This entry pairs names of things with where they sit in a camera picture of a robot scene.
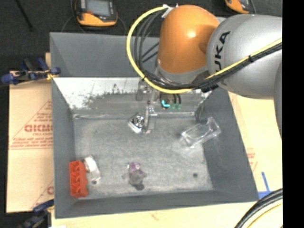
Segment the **black background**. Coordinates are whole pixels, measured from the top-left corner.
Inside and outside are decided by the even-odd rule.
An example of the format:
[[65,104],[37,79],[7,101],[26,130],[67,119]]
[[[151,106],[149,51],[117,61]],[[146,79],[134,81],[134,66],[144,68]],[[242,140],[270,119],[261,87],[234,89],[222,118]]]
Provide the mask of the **black background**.
[[[71,17],[70,0],[19,0],[35,28],[31,32],[15,0],[0,0],[0,75],[19,68],[24,58],[35,58],[49,52],[49,33],[61,31]],[[145,11],[162,4],[195,4],[215,16],[229,17],[223,0],[114,0],[118,15],[127,29]],[[283,0],[253,0],[257,14],[282,16]],[[81,32],[74,19],[65,31]],[[121,21],[108,30],[98,32],[123,35]],[[6,214],[6,178],[8,154],[8,88],[0,86],[0,228],[15,227],[31,216],[30,213]]]

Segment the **transparent plastic part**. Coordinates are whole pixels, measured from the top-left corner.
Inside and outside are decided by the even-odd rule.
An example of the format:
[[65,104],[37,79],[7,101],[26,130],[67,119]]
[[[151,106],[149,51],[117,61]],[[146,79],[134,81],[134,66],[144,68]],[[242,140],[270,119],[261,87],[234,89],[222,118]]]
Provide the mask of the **transparent plastic part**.
[[219,125],[214,118],[208,117],[205,124],[199,123],[181,133],[183,142],[194,148],[198,144],[205,143],[206,141],[216,137],[221,133]]

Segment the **blue clamp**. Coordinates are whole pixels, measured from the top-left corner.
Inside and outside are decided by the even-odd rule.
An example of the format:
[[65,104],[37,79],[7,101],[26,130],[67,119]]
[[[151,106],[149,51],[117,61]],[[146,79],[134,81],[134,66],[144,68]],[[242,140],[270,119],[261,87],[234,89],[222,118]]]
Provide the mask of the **blue clamp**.
[[17,71],[15,74],[8,73],[1,77],[2,83],[6,85],[17,85],[22,82],[44,79],[49,75],[54,76],[61,73],[59,67],[49,69],[46,62],[41,57],[37,59],[37,62],[42,71],[34,71],[32,64],[26,58],[21,64],[20,71]]

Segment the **red toy brick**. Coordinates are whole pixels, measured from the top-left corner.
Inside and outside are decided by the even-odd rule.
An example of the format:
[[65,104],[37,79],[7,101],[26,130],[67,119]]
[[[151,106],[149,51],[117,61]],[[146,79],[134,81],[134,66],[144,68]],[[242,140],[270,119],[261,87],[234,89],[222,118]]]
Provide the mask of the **red toy brick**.
[[73,161],[69,163],[69,169],[71,195],[75,198],[86,197],[88,190],[85,164],[82,161]]

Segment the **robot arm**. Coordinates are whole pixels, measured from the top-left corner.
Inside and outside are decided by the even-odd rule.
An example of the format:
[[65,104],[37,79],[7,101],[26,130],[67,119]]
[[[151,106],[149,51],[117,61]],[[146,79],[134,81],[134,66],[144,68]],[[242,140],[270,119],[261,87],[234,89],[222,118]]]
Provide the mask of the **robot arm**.
[[[219,24],[215,16],[197,6],[174,8],[161,25],[157,67],[153,74],[144,70],[140,59],[133,59],[131,36],[141,20],[165,9],[167,7],[148,11],[130,29],[127,54],[141,78],[168,94],[219,86],[245,97],[274,99],[282,135],[281,76],[277,74],[282,64],[282,18],[243,14],[231,16]],[[147,30],[145,24],[151,24],[153,19],[147,19],[143,31]]]

